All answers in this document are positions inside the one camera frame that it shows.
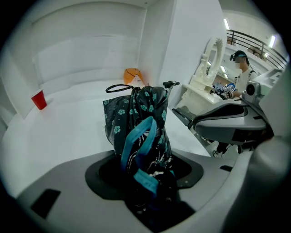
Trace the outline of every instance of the red cup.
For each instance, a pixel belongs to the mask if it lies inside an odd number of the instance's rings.
[[[46,107],[45,96],[42,89],[38,90],[37,93],[31,97],[31,99],[39,110],[42,110]]]

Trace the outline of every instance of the man wearing black cap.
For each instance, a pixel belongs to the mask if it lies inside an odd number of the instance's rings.
[[[241,96],[241,93],[246,89],[248,81],[253,80],[257,77],[256,72],[251,68],[250,62],[246,54],[238,50],[234,54],[235,66],[242,70],[242,73],[235,79],[236,91],[233,93],[234,96]]]

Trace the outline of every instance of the black pants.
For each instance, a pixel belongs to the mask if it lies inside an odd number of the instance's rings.
[[[217,151],[220,153],[222,152],[222,154],[224,154],[226,151],[227,151],[227,146],[228,146],[228,143],[223,143],[223,142],[220,142],[218,144],[218,147],[217,147]]]

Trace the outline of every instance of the white t-shirt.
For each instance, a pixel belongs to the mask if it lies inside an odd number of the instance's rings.
[[[235,80],[236,90],[238,92],[243,92],[246,89],[247,82],[257,77],[255,72],[250,74],[251,71],[252,69],[249,67],[237,77],[237,80]]]

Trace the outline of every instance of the white tabletop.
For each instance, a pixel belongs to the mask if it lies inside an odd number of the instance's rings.
[[[112,150],[104,125],[103,100],[131,90],[105,93],[116,81],[75,85],[46,96],[48,106],[34,107],[25,119],[15,115],[1,143],[1,171],[9,194],[22,190],[63,162]],[[166,132],[171,148],[209,156],[188,128],[168,109]]]

